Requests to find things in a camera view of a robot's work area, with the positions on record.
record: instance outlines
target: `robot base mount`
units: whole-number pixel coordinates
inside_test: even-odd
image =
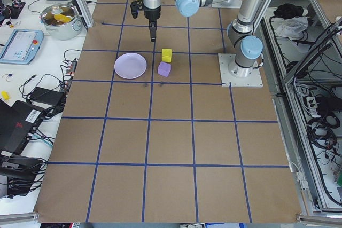
[[[259,69],[251,70],[248,77],[235,77],[228,70],[228,65],[234,62],[235,54],[223,54],[219,53],[219,64],[220,64],[220,74],[221,82],[223,87],[251,87],[251,88],[261,88],[263,86],[261,75]]]

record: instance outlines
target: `white cloth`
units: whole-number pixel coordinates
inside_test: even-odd
[[[302,31],[308,27],[306,17],[294,17],[284,20],[275,30],[277,37],[288,37],[290,40],[298,40],[303,37]]]

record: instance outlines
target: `touchscreen display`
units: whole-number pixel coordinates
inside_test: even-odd
[[[37,32],[16,32],[4,51],[3,60],[23,61]]]

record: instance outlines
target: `black cloth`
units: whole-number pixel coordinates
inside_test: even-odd
[[[292,19],[294,17],[302,17],[303,16],[303,7],[295,6],[293,4],[283,4],[278,6],[277,10],[274,11],[275,17],[280,17],[284,19]]]

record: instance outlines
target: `yellow block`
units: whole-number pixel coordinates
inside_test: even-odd
[[[68,17],[68,16],[65,16],[63,14],[55,14],[54,15],[54,18],[57,20],[57,21],[61,21],[61,22],[64,22],[64,23],[68,23],[71,21],[71,18]]]
[[[172,49],[163,48],[161,49],[161,61],[171,62],[172,59]]]
[[[7,101],[10,98],[9,94],[6,91],[2,91],[1,95],[5,101]]]

